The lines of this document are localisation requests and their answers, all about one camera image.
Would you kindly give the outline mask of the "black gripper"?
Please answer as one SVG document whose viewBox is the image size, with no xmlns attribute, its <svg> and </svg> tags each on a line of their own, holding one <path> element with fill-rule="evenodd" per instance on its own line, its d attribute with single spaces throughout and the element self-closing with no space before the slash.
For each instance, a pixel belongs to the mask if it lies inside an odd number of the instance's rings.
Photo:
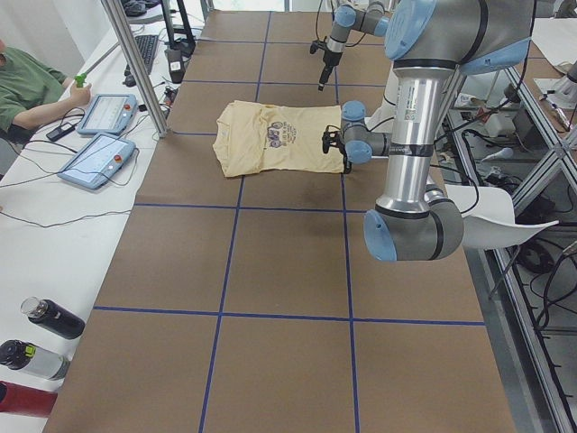
<svg viewBox="0 0 577 433">
<path fill-rule="evenodd" d="M 337 67 L 340 63 L 342 58 L 342 53 L 339 51 L 332 51 L 328 47 L 324 47 L 324 57 L 323 62 L 325 64 L 324 68 L 322 69 L 320 78 L 318 80 L 317 89 L 319 91 L 323 91 L 325 85 L 327 84 L 328 80 L 331 77 L 333 72 L 332 67 Z"/>
<path fill-rule="evenodd" d="M 348 155 L 347 152 L 345 150 L 345 148 L 343 146 L 339 147 L 339 152 L 342 154 L 343 156 L 343 173 L 344 174 L 349 174 L 352 172 L 353 166 L 351 164 L 351 162 L 348 159 Z"/>
</svg>

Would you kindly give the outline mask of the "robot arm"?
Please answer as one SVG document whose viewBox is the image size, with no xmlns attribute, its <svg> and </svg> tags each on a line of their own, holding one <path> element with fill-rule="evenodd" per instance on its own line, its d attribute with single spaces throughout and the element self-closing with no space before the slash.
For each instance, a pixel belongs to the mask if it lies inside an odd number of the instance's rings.
<svg viewBox="0 0 577 433">
<path fill-rule="evenodd" d="M 444 84 L 455 71 L 476 75 L 521 62 L 535 9 L 532 1 L 402 1 L 391 18 L 373 20 L 337 8 L 330 50 L 341 51 L 351 30 L 382 36 L 398 79 L 384 192 L 363 222 L 376 259 L 433 261 L 461 244 L 461 213 L 428 178 Z"/>
<path fill-rule="evenodd" d="M 317 89 L 323 91 L 332 72 L 339 65 L 351 31 L 383 38 L 389 26 L 388 1 L 370 1 L 365 9 L 351 4 L 339 5 L 334 12 L 332 29 L 323 40 L 311 42 L 309 52 L 322 51 L 324 67 Z"/>
</svg>

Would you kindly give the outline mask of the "person's hand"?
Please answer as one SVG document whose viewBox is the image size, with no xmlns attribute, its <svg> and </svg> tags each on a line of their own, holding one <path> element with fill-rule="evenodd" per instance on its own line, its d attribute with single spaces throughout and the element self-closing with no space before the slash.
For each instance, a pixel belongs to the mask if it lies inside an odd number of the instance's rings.
<svg viewBox="0 0 577 433">
<path fill-rule="evenodd" d="M 81 88 L 76 83 L 72 83 L 69 88 L 69 108 L 86 106 L 91 100 L 91 88 L 91 84 Z"/>
</svg>

